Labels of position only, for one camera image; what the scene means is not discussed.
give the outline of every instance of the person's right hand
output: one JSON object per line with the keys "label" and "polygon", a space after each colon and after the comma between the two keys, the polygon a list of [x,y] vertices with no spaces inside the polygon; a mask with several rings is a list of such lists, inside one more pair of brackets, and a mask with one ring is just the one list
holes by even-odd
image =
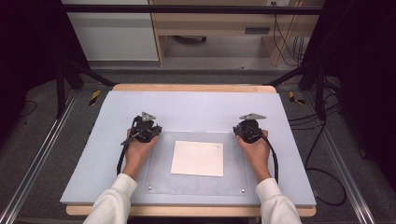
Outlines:
{"label": "person's right hand", "polygon": [[[268,137],[268,131],[262,130],[262,133]],[[262,182],[266,178],[270,178],[268,158],[271,149],[268,144],[262,138],[255,143],[249,144],[244,142],[239,135],[236,136],[236,141],[247,156],[247,160],[256,176],[257,183]]]}

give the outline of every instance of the gray floor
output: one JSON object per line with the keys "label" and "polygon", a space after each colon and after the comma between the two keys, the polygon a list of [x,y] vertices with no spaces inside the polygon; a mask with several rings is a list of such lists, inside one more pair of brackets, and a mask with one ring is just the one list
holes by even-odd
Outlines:
{"label": "gray floor", "polygon": [[[147,65],[142,63],[133,69],[100,67],[104,77],[114,81],[128,83],[239,83],[262,84],[286,74],[292,67],[280,65],[273,67],[265,54],[259,38],[208,37],[206,43],[195,40],[171,38],[168,42],[165,65]],[[73,174],[79,156],[87,142],[92,125],[99,113],[101,103],[110,90],[84,77],[87,84],[79,92],[71,114],[63,126],[45,165],[27,196],[18,220],[24,218],[45,218],[61,220],[82,220],[84,217],[70,217],[65,206],[59,203],[64,188]],[[308,105],[289,100],[289,90],[294,90],[297,99],[304,95],[295,90],[298,78],[288,81],[278,88],[289,119],[312,114]],[[95,105],[88,105],[92,93],[102,90]],[[35,101],[37,108],[28,116],[19,119],[8,140],[0,150],[0,209],[3,210],[11,200],[13,193],[21,183],[25,172],[35,158],[35,154],[44,142],[56,115],[56,87],[53,81],[29,91],[27,100]],[[330,96],[327,106],[337,104],[337,98]],[[32,103],[26,103],[21,114],[33,109]],[[349,171],[353,174],[364,200],[367,202],[376,223],[396,223],[396,195],[374,161],[363,160],[359,142],[353,137],[346,119],[336,111],[328,116],[326,128],[332,135]],[[315,121],[295,128],[316,126]],[[304,161],[318,134],[319,128],[293,130],[293,134]],[[338,176],[327,148],[321,137],[312,153],[309,167],[316,167]],[[317,172],[308,172],[311,186],[320,192],[321,198],[330,202],[342,199],[340,187],[331,178]],[[350,200],[341,206],[329,206],[318,201],[318,212],[313,217],[302,218],[303,223],[360,223]],[[245,219],[141,219],[134,223],[207,223],[207,222],[246,223]]]}

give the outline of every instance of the paper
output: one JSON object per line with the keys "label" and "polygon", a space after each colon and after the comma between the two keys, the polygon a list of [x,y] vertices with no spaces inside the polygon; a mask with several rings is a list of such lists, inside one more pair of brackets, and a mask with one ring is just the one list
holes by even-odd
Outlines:
{"label": "paper", "polygon": [[172,174],[223,176],[223,144],[176,141]]}

